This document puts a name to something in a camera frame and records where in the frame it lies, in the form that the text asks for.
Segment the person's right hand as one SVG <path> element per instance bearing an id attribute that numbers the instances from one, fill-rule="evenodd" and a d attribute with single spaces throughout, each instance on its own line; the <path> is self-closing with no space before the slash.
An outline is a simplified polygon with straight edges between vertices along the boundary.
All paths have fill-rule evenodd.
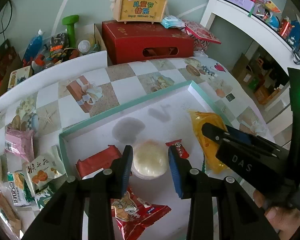
<path id="1" fill-rule="evenodd" d="M 273 206 L 264 214 L 271 226 L 278 230 L 280 239 L 290 239 L 300 226 L 300 211 Z"/>

